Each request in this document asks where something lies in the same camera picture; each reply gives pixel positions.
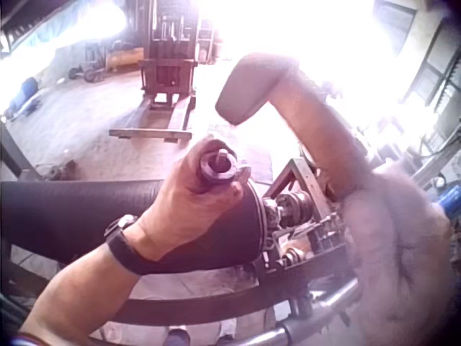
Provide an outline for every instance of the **wristwatch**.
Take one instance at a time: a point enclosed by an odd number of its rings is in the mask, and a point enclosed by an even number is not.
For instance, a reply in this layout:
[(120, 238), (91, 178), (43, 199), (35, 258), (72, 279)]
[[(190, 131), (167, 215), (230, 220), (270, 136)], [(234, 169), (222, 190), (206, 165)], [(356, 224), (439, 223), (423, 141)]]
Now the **wristwatch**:
[(123, 230), (133, 225), (138, 217), (125, 215), (111, 222), (106, 228), (104, 237), (109, 249), (115, 259), (127, 270), (137, 275), (147, 275), (152, 273), (155, 262), (145, 259), (128, 244)]

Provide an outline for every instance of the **yellow object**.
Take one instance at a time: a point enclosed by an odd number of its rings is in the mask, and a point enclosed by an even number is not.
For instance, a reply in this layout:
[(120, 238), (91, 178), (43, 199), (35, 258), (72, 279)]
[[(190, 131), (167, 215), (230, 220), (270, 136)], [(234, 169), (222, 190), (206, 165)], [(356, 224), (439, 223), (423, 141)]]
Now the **yellow object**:
[(106, 57), (106, 68), (108, 71), (119, 66), (138, 64), (139, 60), (144, 59), (144, 48), (134, 48), (130, 50), (120, 50), (108, 53)]

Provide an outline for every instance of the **concrete floor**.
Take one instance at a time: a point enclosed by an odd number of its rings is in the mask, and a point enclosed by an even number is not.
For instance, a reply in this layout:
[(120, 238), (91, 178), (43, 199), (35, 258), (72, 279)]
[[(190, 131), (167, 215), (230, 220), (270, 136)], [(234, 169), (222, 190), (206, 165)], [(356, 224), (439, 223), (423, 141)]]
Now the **concrete floor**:
[[(232, 69), (232, 63), (200, 66), (195, 73), (197, 108), (189, 127), (194, 133), (191, 143), (164, 143), (156, 139), (123, 140), (108, 136), (116, 125), (123, 125), (140, 103), (140, 73), (111, 76), (97, 84), (83, 80), (69, 81), (44, 91), (42, 107), (28, 117), (18, 117), (7, 127), (32, 164), (44, 172), (49, 164), (62, 164), (74, 159), (83, 180), (163, 179), (171, 165), (187, 152), (187, 148), (203, 137), (212, 124), (225, 124), (214, 103), (221, 86)], [(239, 138), (247, 144), (265, 148), (271, 154), (274, 177), (287, 160), (297, 155), (297, 141), (274, 109), (267, 105), (247, 123), (238, 128)], [(2, 179), (13, 179), (2, 167)], [(28, 253), (14, 249), (15, 262)], [(57, 273), (54, 261), (28, 257), (22, 266), (46, 278)], [(181, 275), (149, 275), (136, 285), (131, 297), (144, 299), (188, 298), (240, 290), (251, 284), (238, 268), (192, 272)], [(277, 315), (287, 313), (287, 304), (277, 307)], [(247, 337), (272, 327), (274, 320), (265, 311), (244, 316), (237, 321), (238, 338)], [(358, 345), (357, 329), (335, 321), (329, 333), (318, 335), (306, 345), (335, 345), (344, 343), (344, 333), (351, 335), (350, 345)], [(137, 327), (107, 323), (104, 328), (108, 341), (129, 345), (160, 345), (164, 327)], [(190, 326), (193, 345), (210, 345), (216, 341), (219, 323)]]

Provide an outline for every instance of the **gloved hand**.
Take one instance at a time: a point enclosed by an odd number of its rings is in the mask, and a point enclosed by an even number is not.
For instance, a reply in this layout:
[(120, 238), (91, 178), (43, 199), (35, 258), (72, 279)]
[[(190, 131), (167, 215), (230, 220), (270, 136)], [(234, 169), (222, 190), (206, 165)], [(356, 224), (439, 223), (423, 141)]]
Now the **gloved hand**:
[(409, 177), (387, 167), (344, 202), (368, 345), (423, 345), (453, 296), (449, 221)]
[(171, 250), (194, 241), (243, 197), (243, 185), (250, 177), (243, 167), (228, 184), (211, 187), (200, 179), (200, 159), (219, 149), (232, 150), (214, 135), (196, 143), (175, 163), (163, 183), (155, 203), (132, 227), (124, 231), (136, 251), (148, 260), (158, 261)]

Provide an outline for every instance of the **black rubber hose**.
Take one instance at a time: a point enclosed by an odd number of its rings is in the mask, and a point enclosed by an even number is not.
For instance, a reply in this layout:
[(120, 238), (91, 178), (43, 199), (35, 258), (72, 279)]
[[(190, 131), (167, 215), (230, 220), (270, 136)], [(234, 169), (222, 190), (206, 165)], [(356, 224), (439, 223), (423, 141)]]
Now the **black rubber hose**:
[[(104, 230), (125, 214), (139, 216), (163, 181), (2, 182), (1, 237), (68, 264), (104, 242)], [(241, 203), (198, 240), (167, 254), (153, 272), (209, 270), (255, 260), (262, 250), (261, 205), (247, 185)]]

